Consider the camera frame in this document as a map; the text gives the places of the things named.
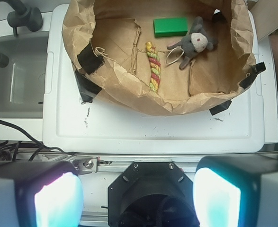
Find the faucet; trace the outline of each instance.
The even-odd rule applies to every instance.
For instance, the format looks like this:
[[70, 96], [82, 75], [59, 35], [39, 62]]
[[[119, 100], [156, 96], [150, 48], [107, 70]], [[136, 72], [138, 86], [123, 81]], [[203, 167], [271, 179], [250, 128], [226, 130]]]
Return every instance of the faucet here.
[[[0, 2], [6, 2], [13, 9], [14, 12], [10, 12], [7, 16], [7, 22], [9, 26], [13, 28], [13, 34], [18, 36], [17, 27], [26, 26], [31, 32], [38, 31], [42, 25], [42, 15], [38, 8], [31, 8], [25, 5], [21, 0], [0, 0]], [[9, 63], [9, 58], [0, 53], [0, 67], [5, 68]]]

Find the brown paper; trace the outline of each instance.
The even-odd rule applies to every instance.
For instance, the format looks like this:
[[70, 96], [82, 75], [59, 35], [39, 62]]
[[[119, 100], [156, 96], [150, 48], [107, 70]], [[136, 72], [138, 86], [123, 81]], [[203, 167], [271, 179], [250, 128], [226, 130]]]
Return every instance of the brown paper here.
[[[211, 22], [215, 9], [226, 21]], [[218, 39], [213, 51], [203, 51], [185, 70], [181, 60], [167, 66], [166, 46], [181, 37], [154, 38], [153, 19], [196, 16]], [[253, 32], [243, 0], [72, 0], [63, 23], [63, 40], [74, 66], [84, 72], [77, 55], [91, 42], [105, 49], [104, 65], [85, 77], [102, 87], [97, 95], [149, 115], [178, 115], [208, 110], [243, 92], [239, 82], [255, 64]], [[145, 43], [159, 51], [161, 83], [150, 91], [150, 66]]]

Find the sink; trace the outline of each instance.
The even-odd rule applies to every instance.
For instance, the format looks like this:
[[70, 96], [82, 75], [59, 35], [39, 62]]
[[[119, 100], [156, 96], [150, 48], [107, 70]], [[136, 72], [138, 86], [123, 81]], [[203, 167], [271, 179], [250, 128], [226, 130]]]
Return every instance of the sink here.
[[48, 31], [0, 37], [0, 118], [42, 118]]

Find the stuffed animal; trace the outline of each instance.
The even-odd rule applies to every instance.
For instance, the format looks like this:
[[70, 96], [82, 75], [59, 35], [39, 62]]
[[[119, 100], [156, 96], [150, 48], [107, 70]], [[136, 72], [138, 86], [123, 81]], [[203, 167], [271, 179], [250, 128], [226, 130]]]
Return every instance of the stuffed animal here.
[[[189, 64], [190, 60], [196, 57], [198, 53], [204, 51], [205, 49], [211, 51], [213, 50], [214, 45], [217, 45], [217, 40], [208, 38], [206, 31], [203, 28], [202, 17], [196, 17], [189, 34], [184, 36], [181, 41], [168, 45], [167, 49], [172, 51], [175, 49], [181, 49], [183, 51], [182, 55], [185, 54], [185, 58], [179, 66], [179, 68], [183, 70]], [[176, 62], [181, 56], [168, 64]]]

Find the twisted rope toy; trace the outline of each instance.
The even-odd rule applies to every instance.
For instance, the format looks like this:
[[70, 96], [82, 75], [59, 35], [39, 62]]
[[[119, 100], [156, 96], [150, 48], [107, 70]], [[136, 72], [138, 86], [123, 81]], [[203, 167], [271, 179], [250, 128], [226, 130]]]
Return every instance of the twisted rope toy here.
[[152, 42], [147, 42], [145, 45], [146, 45], [148, 60], [150, 62], [150, 67], [152, 71], [152, 77], [150, 78], [149, 87], [153, 92], [157, 92], [161, 80], [160, 58]]

